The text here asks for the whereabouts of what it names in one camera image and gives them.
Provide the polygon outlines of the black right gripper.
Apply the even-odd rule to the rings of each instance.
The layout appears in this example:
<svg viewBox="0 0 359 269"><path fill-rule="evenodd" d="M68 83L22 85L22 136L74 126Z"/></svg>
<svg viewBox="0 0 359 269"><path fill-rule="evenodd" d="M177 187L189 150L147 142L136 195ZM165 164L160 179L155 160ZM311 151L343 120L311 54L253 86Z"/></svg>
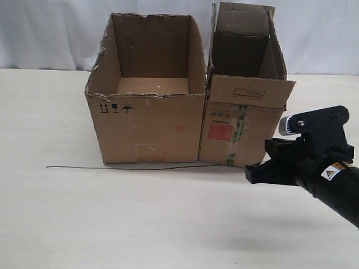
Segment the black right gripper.
<svg viewBox="0 0 359 269"><path fill-rule="evenodd" d="M341 187L354 186L354 147L349 145L344 125L349 120L345 106L337 105L291 116L295 140L270 138L264 147L271 160L245 166L251 184L305 185L320 177ZM286 174L278 160L286 159Z"/></svg>

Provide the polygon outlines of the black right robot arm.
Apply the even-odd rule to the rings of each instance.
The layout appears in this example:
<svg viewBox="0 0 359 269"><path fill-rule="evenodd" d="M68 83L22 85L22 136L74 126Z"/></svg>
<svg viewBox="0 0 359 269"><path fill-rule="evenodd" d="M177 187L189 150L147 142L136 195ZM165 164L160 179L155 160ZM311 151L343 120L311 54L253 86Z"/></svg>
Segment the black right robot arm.
<svg viewBox="0 0 359 269"><path fill-rule="evenodd" d="M247 166L246 179L251 184L299 186L358 226L358 167L343 128L348 120L342 105L283 117L279 133L297 138L265 140L270 159Z"/></svg>

